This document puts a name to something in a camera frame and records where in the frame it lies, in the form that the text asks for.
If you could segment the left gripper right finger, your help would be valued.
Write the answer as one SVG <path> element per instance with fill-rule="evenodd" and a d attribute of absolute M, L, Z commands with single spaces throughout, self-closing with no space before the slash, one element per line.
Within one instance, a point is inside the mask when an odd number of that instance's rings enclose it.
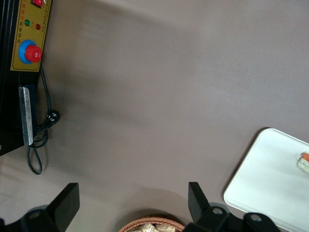
<path fill-rule="evenodd" d="M 266 215 L 246 213 L 234 216 L 221 204 L 210 204 L 198 182 L 188 184 L 188 208 L 192 217 L 185 232 L 278 232 L 280 229 Z"/>

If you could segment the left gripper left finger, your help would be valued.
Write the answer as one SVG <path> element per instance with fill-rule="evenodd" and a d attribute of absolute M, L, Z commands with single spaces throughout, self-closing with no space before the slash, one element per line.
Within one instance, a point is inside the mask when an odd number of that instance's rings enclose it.
<path fill-rule="evenodd" d="M 29 210 L 19 220 L 5 224 L 0 220 L 2 232 L 64 232 L 80 208 L 78 183 L 69 183 L 45 206 Z"/>

